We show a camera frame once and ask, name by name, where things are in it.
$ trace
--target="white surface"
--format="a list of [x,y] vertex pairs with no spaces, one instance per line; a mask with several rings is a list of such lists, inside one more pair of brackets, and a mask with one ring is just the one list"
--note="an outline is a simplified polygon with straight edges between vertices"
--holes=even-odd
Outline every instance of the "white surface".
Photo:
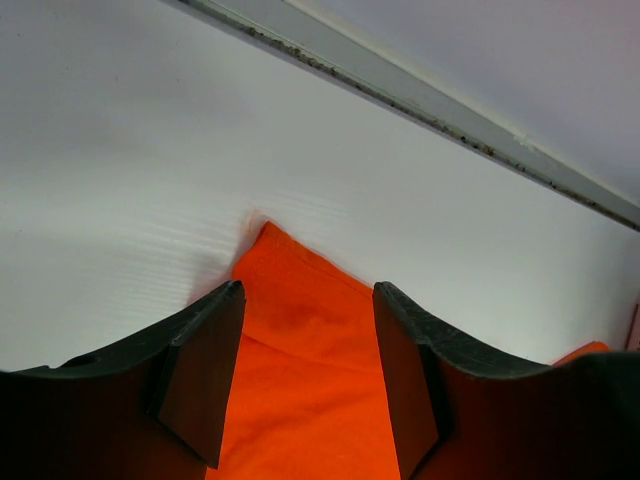
[[622,345],[635,232],[155,0],[0,15],[0,368],[182,308],[256,211],[499,348]]
[[640,205],[637,0],[286,1]]

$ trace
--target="white wall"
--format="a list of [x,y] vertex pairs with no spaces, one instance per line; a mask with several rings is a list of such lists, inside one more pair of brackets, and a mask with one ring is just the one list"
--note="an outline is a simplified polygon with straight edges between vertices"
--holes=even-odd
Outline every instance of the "white wall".
[[633,231],[156,0],[0,15],[0,368],[182,308],[254,212],[508,351],[622,343]]
[[637,0],[285,1],[640,205]]

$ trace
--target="metal strip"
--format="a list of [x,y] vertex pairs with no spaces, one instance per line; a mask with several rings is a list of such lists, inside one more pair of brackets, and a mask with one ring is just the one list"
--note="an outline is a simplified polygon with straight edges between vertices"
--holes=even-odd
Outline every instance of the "metal strip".
[[180,1],[480,155],[640,231],[639,205],[523,145],[513,133],[284,1]]

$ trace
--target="orange fabric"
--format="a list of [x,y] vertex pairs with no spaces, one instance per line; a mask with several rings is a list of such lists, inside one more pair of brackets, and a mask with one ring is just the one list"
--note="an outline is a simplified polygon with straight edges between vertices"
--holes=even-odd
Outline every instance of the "orange fabric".
[[559,365],[563,365],[565,363],[569,363],[571,360],[575,360],[576,358],[581,357],[582,355],[586,355],[587,353],[610,352],[610,351],[611,351],[611,349],[605,343],[602,343],[602,342],[591,342],[591,343],[587,343],[583,347],[580,347],[576,351],[571,352],[566,357],[562,357],[560,360],[558,360],[553,365],[557,367]]
[[371,288],[271,223],[232,276],[245,323],[207,479],[398,479]]

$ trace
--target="white panel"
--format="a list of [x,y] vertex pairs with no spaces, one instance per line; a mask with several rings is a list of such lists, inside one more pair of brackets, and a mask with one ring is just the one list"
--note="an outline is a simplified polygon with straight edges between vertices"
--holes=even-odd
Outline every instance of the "white panel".
[[1,368],[182,308],[257,214],[508,351],[622,343],[633,231],[155,0],[0,15]]
[[287,1],[368,33],[453,98],[640,205],[637,0]]

